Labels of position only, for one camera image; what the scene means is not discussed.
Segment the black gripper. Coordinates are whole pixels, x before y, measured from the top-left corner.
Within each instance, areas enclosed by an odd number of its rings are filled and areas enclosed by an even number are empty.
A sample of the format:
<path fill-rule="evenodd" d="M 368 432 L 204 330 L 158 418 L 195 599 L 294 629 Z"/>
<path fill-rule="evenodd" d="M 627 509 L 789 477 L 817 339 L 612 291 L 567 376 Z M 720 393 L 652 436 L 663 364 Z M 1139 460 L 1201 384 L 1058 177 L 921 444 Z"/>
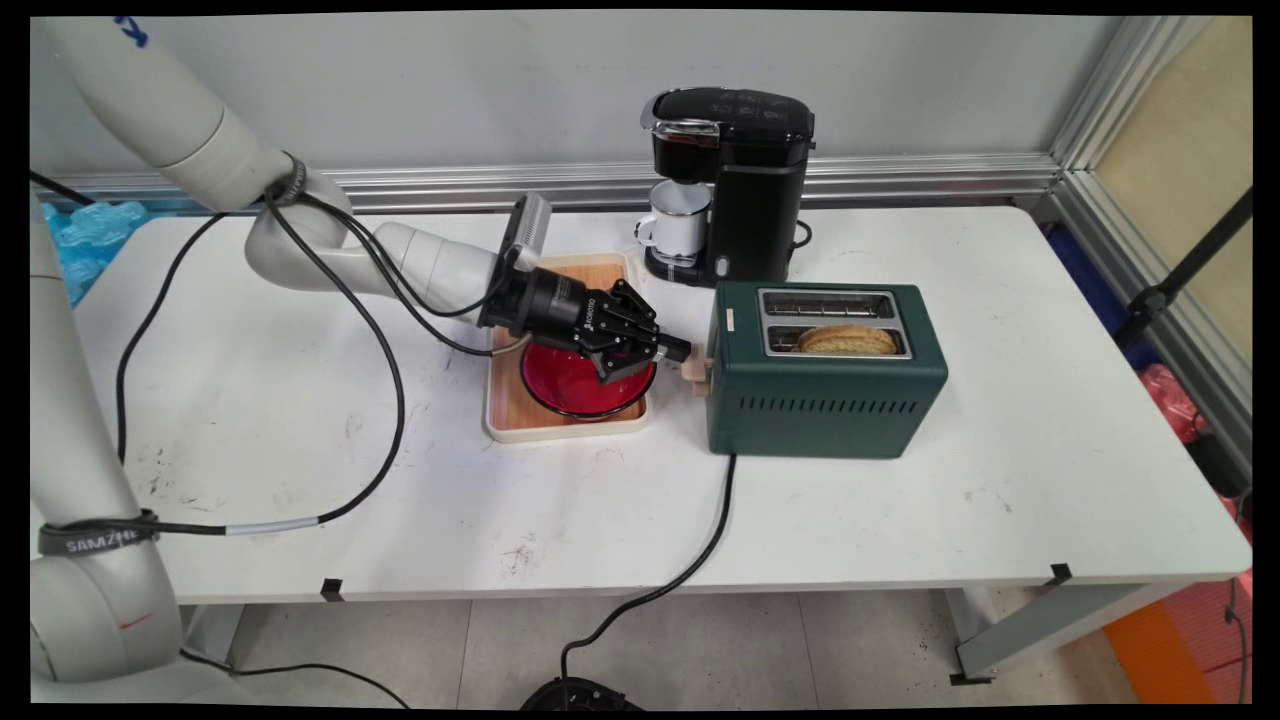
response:
<path fill-rule="evenodd" d="M 607 301 L 607 332 L 600 328 Z M 480 327 L 504 328 L 509 337 L 575 352 L 596 352 L 596 378 L 608 386 L 645 372 L 660 360 L 681 364 L 692 345 L 667 334 L 657 311 L 626 281 L 603 293 L 545 268 L 530 272 L 500 264 L 480 306 Z M 614 336 L 622 338 L 614 343 Z"/>

